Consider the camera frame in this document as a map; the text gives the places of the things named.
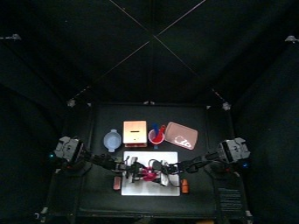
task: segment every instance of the black fabric wall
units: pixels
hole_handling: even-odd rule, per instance
[[[0,219],[13,219],[45,206],[53,174],[47,154],[62,136],[67,106],[3,44],[0,58]]]
[[[155,20],[157,34],[201,1],[117,2],[146,27]],[[2,6],[0,36],[21,32],[23,41],[0,43],[0,219],[42,210],[47,153],[62,136],[66,101],[149,40],[105,1],[2,1]],[[141,13],[154,7],[155,17]],[[285,43],[298,34],[298,21],[296,0],[207,1],[161,37],[197,75],[155,42],[79,98],[221,103],[214,87],[233,103],[238,135],[253,151],[246,182],[257,223],[299,220],[299,44]]]
[[[248,139],[248,195],[258,223],[299,220],[299,45],[290,45],[236,108],[236,127]]]

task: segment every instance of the cardboard box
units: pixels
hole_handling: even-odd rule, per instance
[[[147,146],[146,121],[126,121],[125,122],[123,142],[126,147],[146,147]]]

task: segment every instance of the black mat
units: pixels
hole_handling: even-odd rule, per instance
[[[123,121],[147,121],[153,123],[179,123],[199,131],[198,143],[194,150],[187,150],[171,143],[163,142],[159,151],[178,151],[179,161],[203,155],[229,137],[229,125],[222,109],[207,110],[206,107],[175,106],[137,106],[137,105],[98,105],[91,138],[91,150],[95,154],[109,153],[103,144],[105,135],[117,129],[123,136]],[[154,146],[138,148],[139,151],[154,151]],[[137,151],[122,146],[114,157],[123,157],[125,151]],[[122,196],[115,192],[114,173],[94,165],[86,177],[79,210],[82,213],[109,216],[137,216],[149,214],[167,217],[207,217],[215,215],[215,199],[211,177],[201,170],[198,173],[185,173],[189,179],[190,191],[178,197],[165,196]]]

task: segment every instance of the red object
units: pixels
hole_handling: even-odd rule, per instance
[[[153,171],[153,167],[146,167],[143,169],[145,181],[154,181],[157,178],[157,173]]]
[[[155,139],[153,140],[154,143],[161,143],[161,142],[162,142],[163,137],[165,137],[165,129],[166,129],[166,126],[163,125],[162,128],[159,129],[158,136],[157,136]]]

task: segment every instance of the cup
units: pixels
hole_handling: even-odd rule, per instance
[[[158,149],[158,144],[161,144],[165,140],[165,134],[163,134],[163,138],[161,139],[159,142],[155,141],[155,130],[151,129],[151,131],[149,132],[149,140],[153,143],[154,147]]]

